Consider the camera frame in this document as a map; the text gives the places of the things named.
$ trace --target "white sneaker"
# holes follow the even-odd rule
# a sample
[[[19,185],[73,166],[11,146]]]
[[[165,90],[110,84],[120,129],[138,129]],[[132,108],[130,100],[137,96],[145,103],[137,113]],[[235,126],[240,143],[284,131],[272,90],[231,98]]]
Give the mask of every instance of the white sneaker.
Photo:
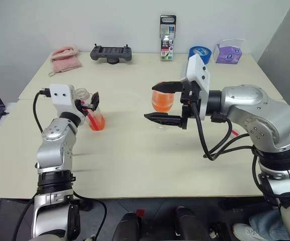
[[[249,225],[236,223],[233,225],[233,234],[240,241],[267,241]]]

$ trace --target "black cable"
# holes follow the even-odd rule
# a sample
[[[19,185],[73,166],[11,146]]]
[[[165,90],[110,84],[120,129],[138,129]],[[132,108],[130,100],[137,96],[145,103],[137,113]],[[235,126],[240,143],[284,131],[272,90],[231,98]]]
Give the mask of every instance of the black cable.
[[[13,234],[13,237],[12,237],[12,241],[16,241],[17,239],[17,234],[18,234],[18,231],[19,231],[19,228],[20,228],[20,225],[21,225],[21,222],[22,220],[24,219],[25,217],[25,214],[26,212],[28,211],[29,207],[31,204],[33,204],[34,200],[35,200],[35,196],[38,195],[38,192],[36,192],[36,194],[29,200],[29,202],[27,203],[25,209],[23,210],[23,212],[20,214],[20,217],[18,219],[18,222],[17,222],[17,225],[16,225],[16,228],[14,230],[14,234]]]
[[[215,152],[217,149],[219,149],[227,141],[227,139],[229,139],[229,137],[230,137],[230,135],[232,133],[232,123],[231,123],[231,121],[229,119],[226,119],[226,122],[227,122],[229,128],[227,130],[227,133],[226,133],[225,137],[218,144],[216,144],[216,146],[213,147],[209,151],[209,153]]]
[[[222,139],[222,141],[220,141],[220,143],[218,143],[214,148],[211,149],[211,151],[209,151],[208,148],[207,148],[207,146],[206,146],[206,142],[205,142],[205,138],[204,138],[204,133],[203,133],[203,128],[202,128],[202,123],[201,123],[201,119],[200,119],[200,116],[199,116],[198,110],[197,110],[197,108],[196,108],[196,104],[195,104],[195,102],[192,102],[192,103],[191,103],[191,109],[192,109],[192,112],[193,112],[194,117],[195,117],[195,120],[196,120],[197,129],[198,129],[198,131],[199,131],[200,142],[201,142],[202,148],[203,148],[204,153],[205,153],[205,155],[203,155],[204,158],[208,158],[209,160],[214,161],[214,160],[217,159],[218,156],[221,155],[221,154],[228,153],[228,152],[231,152],[231,151],[241,150],[241,149],[247,149],[247,148],[250,149],[250,147],[248,147],[248,146],[244,146],[244,147],[232,148],[232,149],[229,149],[229,150],[227,150],[227,151],[225,152],[225,149],[226,149],[229,145],[231,145],[233,142],[235,142],[235,141],[237,141],[237,140],[239,140],[239,139],[241,139],[241,138],[243,138],[243,137],[248,137],[249,134],[246,133],[246,134],[242,134],[242,135],[239,135],[239,136],[233,138],[233,139],[230,140],[228,143],[226,143],[226,144],[225,144],[225,145],[224,145],[224,146],[223,146],[223,147],[222,147],[222,148],[221,148],[217,153],[215,153],[215,154],[211,154],[211,153],[212,153],[211,151],[213,151],[213,149],[215,149],[215,147],[216,147],[216,149],[218,149],[218,148],[219,148],[219,147],[218,147],[219,144],[222,143],[223,141],[225,142],[225,140],[228,139],[228,138],[226,138],[226,136],[228,135],[229,131],[228,131],[227,135]]]
[[[253,157],[253,161],[252,161],[252,176],[253,176],[253,180],[254,180],[254,183],[256,185],[256,187],[263,193],[265,194],[266,196],[269,196],[269,197],[273,197],[273,198],[290,198],[290,195],[278,195],[278,194],[273,194],[273,193],[270,193],[270,192],[267,192],[265,191],[262,186],[259,184],[258,180],[257,180],[257,177],[256,177],[256,171],[255,171],[255,166],[256,166],[256,160],[257,160],[257,156],[254,155]]]
[[[224,154],[224,153],[226,153],[225,152],[225,149],[229,146],[229,145],[231,145],[232,143],[234,143],[235,141],[237,141],[237,140],[239,140],[239,139],[241,139],[241,138],[243,138],[243,137],[248,137],[249,136],[249,134],[248,133],[245,133],[245,134],[241,134],[241,135],[239,135],[239,136],[237,136],[237,137],[235,137],[235,138],[233,138],[233,139],[231,139],[231,140],[229,140],[217,153],[215,153],[215,154],[213,154],[212,156],[213,156],[213,158],[214,158],[214,160],[218,157],[218,156],[220,156],[221,154]]]
[[[192,109],[192,112],[193,112],[195,120],[196,120],[197,129],[199,131],[200,142],[201,142],[202,148],[204,150],[204,153],[208,159],[210,159],[211,161],[214,161],[215,159],[211,156],[211,154],[206,146],[206,142],[205,142],[205,138],[204,138],[204,134],[203,134],[202,123],[201,123],[201,119],[200,119],[199,113],[197,111],[195,102],[191,103],[191,109]]]
[[[104,207],[104,217],[103,217],[103,220],[101,221],[101,224],[100,224],[100,226],[99,226],[99,228],[98,228],[98,231],[97,231],[97,233],[96,233],[96,236],[95,236],[95,238],[93,239],[93,241],[96,241],[97,238],[98,238],[98,235],[99,235],[99,233],[100,233],[100,231],[101,231],[101,228],[102,228],[103,225],[104,225],[104,222],[105,222],[106,216],[107,216],[107,207],[106,207],[106,204],[105,204],[104,202],[98,200],[98,199],[94,199],[94,198],[89,198],[89,197],[83,197],[83,196],[80,196],[80,195],[77,194],[75,191],[74,191],[74,195],[75,195],[76,197],[80,198],[80,199],[83,199],[83,200],[93,201],[93,202],[98,202],[98,203],[100,203],[100,204]]]
[[[40,95],[40,92],[38,92],[36,94],[35,98],[34,98],[33,112],[34,112],[34,117],[35,117],[36,123],[38,125],[38,128],[39,128],[40,132],[42,133],[43,129],[42,129],[40,123],[39,123],[39,120],[38,120],[38,117],[37,117],[37,113],[36,113],[36,103],[37,103],[37,99],[38,99],[39,95]]]
[[[252,149],[252,146],[240,146],[240,147],[234,147],[231,149],[227,149],[224,150],[223,152],[221,152],[219,155],[225,154],[225,153],[229,153],[229,152],[234,152],[234,151],[238,151],[238,150],[242,150],[242,149]]]

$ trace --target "orange liquid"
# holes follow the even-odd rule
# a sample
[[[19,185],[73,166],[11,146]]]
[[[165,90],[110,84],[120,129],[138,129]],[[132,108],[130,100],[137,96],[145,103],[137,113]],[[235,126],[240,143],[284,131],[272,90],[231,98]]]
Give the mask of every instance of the orange liquid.
[[[174,94],[153,90],[152,105],[158,112],[168,112],[174,103]]]
[[[100,118],[89,116],[89,127],[93,131],[101,131],[105,128],[105,118],[101,115]]]

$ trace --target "pink towel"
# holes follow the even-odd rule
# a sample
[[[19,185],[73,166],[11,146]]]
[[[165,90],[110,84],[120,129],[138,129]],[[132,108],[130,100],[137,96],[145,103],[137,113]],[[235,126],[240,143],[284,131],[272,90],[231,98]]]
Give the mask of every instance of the pink towel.
[[[78,50],[74,46],[62,47],[51,53],[50,60],[53,71],[49,73],[49,76],[81,67],[81,63],[76,57],[77,53]]]

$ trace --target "jeans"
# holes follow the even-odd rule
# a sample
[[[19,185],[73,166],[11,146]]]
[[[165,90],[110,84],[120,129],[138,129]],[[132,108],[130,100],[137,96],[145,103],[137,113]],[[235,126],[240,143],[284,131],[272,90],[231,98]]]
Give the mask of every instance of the jeans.
[[[251,227],[268,241],[290,240],[277,208],[251,216],[249,222]]]

